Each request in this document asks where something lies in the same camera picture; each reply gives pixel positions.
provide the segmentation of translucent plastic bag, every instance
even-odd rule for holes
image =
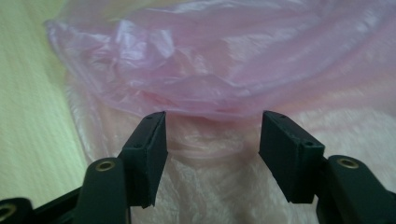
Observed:
[[[287,204],[257,155],[261,112],[287,114],[326,156],[362,160],[396,191],[395,5],[70,0],[47,28],[88,161],[168,112],[157,207],[134,208],[134,223],[315,223],[315,205]]]

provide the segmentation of yellow tabletop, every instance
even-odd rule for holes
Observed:
[[[0,200],[34,207],[79,187],[87,164],[43,22],[63,2],[0,4]]]

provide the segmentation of clear plastic sheet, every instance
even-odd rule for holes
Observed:
[[[134,223],[317,223],[257,154],[264,109],[396,191],[395,2],[70,0],[47,28],[88,161],[168,112],[157,206]]]

